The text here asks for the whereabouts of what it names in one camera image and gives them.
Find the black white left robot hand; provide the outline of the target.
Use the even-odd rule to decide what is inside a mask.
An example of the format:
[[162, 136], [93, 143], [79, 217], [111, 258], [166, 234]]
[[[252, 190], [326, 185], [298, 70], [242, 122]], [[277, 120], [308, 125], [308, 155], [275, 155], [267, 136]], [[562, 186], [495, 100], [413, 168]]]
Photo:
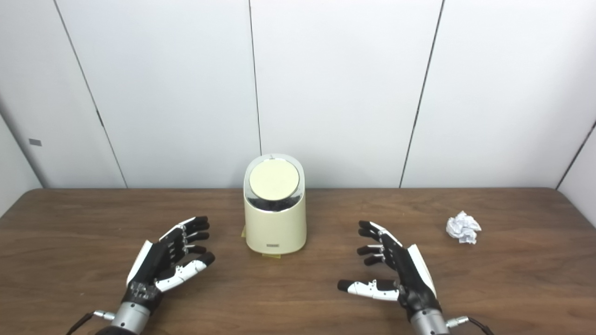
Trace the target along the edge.
[[215, 255], [195, 244], [209, 239], [209, 228], [207, 216], [196, 216], [177, 223], [156, 242], [146, 240], [126, 278], [121, 302], [139, 305], [153, 314], [166, 291], [214, 263]]

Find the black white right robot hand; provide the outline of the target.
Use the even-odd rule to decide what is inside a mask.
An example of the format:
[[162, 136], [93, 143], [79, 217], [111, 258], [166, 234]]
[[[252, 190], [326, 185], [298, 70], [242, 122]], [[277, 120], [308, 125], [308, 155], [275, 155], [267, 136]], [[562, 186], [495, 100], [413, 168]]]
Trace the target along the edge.
[[417, 245], [408, 248], [384, 227], [371, 222], [359, 221], [361, 237], [372, 238], [375, 244], [356, 250], [366, 257], [364, 265], [386, 264], [396, 272], [397, 280], [351, 281], [339, 280], [337, 288], [352, 295], [375, 300], [393, 301], [400, 304], [410, 320], [422, 310], [442, 311], [433, 280]]

